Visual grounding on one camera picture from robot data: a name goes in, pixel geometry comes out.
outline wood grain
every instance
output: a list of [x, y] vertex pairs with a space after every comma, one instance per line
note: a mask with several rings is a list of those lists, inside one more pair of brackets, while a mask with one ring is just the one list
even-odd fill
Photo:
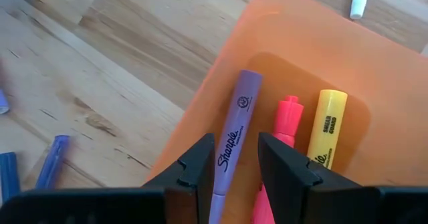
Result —
[[[0, 150], [25, 189], [57, 134], [73, 138], [58, 187], [141, 185], [248, 1], [0, 0]], [[427, 16], [427, 0], [368, 0], [357, 23], [420, 52]]]

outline yellow highlighter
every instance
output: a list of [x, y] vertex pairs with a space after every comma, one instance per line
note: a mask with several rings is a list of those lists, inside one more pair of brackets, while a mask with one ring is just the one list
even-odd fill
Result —
[[308, 157], [331, 169], [348, 94], [321, 90], [310, 136]]

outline marker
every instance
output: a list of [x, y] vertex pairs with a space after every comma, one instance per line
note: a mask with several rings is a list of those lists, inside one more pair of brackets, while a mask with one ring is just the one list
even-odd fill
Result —
[[4, 114], [9, 111], [9, 103], [7, 102], [6, 95], [0, 89], [0, 114]]
[[354, 20], [361, 19], [364, 14], [364, 9], [366, 8], [366, 4], [367, 0], [352, 0], [349, 17]]
[[19, 186], [16, 154], [8, 152], [0, 154], [1, 198], [5, 203], [21, 192]]
[[[294, 136], [299, 126], [303, 113], [303, 105], [299, 104], [297, 96], [287, 96], [286, 100], [280, 101], [276, 112], [274, 136], [294, 147]], [[270, 208], [268, 194], [265, 186], [261, 186], [261, 191], [255, 200], [253, 212], [253, 224], [275, 224], [274, 214]]]
[[221, 220], [225, 197], [247, 134], [261, 79], [262, 76], [255, 72], [242, 70], [239, 73], [219, 148], [215, 155], [215, 178], [209, 224], [217, 224]]
[[39, 178], [35, 184], [36, 189], [52, 189], [55, 187], [55, 182], [60, 172], [60, 167], [69, 142], [69, 136], [55, 136], [55, 140], [53, 141], [49, 154], [47, 154]]
[[348, 94], [322, 90], [310, 136], [308, 157], [331, 169]]

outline pink highlighter cap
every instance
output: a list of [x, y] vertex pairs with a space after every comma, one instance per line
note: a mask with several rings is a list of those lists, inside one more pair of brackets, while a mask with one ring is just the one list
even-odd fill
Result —
[[276, 112], [274, 134], [294, 137], [303, 113], [303, 105], [299, 104], [297, 96], [286, 96], [286, 100], [280, 101]]

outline orange plastic container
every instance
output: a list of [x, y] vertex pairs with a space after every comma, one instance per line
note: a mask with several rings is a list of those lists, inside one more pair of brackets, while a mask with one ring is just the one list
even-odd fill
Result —
[[252, 0], [149, 178], [204, 133], [217, 140], [241, 69], [263, 86], [226, 206], [224, 223], [249, 223], [260, 173], [257, 136], [271, 132], [278, 101], [305, 106], [296, 148], [306, 153], [322, 89], [349, 94], [332, 169], [362, 184], [428, 185], [428, 61], [312, 0]]

